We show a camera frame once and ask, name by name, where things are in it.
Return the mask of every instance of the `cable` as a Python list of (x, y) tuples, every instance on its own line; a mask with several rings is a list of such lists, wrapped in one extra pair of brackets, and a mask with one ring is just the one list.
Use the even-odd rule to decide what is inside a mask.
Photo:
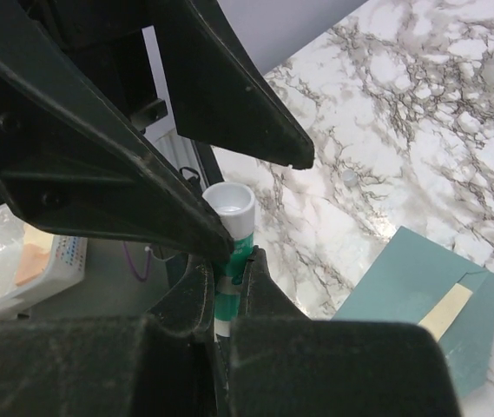
[(146, 251), (148, 253), (146, 255), (146, 260), (144, 261), (144, 270), (142, 271), (142, 275), (140, 275), (135, 268), (131, 254), (128, 252), (127, 243), (123, 242), (123, 253), (125, 254), (125, 258), (127, 258), (128, 267), (131, 270), (131, 274), (139, 282), (146, 282), (148, 279), (148, 274), (150, 273), (150, 262), (152, 261), (152, 255), (148, 246), (146, 247)]

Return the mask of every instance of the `green and white tube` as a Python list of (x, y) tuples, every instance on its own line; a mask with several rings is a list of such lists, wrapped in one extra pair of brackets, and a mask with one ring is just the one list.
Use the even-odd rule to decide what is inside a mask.
[(220, 215), (223, 226), (234, 239), (234, 252), (227, 264), (214, 264), (215, 333), (229, 337), (231, 320), (239, 310), (240, 288), (247, 258), (254, 247), (253, 191), (236, 182), (219, 182), (202, 195)]

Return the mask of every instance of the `beige tape strip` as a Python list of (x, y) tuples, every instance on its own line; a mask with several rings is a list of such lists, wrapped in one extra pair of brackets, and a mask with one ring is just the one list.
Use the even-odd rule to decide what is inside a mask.
[(461, 284), (455, 284), (419, 323), (428, 330), (436, 341), (455, 321), (472, 296), (472, 291)]

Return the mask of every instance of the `teal paper envelope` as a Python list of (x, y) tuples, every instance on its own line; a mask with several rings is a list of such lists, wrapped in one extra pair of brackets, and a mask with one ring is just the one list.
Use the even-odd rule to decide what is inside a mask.
[(459, 283), (472, 296), (439, 340), (459, 397), (486, 381), (494, 335), (494, 274), (400, 228), (333, 320), (419, 323)]

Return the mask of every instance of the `marble countertop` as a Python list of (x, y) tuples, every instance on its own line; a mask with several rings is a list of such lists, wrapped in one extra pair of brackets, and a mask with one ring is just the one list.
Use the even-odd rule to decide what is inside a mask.
[[(314, 168), (215, 154), (254, 190), (255, 243), (305, 313), (331, 317), (399, 226), (494, 272), (494, 1), (370, 0), (267, 80), (312, 137)], [(494, 346), (462, 405), (494, 415)]]

